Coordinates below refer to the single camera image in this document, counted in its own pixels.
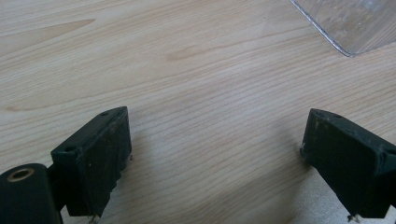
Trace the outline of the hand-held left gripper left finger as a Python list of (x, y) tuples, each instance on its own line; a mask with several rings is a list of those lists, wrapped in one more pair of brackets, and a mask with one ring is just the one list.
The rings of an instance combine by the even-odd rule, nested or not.
[(131, 152), (127, 107), (91, 119), (50, 153), (56, 208), (72, 217), (101, 216)]

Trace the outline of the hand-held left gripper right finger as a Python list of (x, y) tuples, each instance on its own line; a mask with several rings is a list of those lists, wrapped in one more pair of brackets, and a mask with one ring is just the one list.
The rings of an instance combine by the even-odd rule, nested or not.
[(300, 153), (352, 216), (396, 208), (396, 146), (333, 112), (309, 111)]

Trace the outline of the clear plastic container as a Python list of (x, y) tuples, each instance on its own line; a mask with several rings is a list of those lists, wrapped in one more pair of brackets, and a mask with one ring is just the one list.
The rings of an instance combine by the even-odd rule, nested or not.
[(396, 42), (396, 0), (290, 0), (348, 57)]

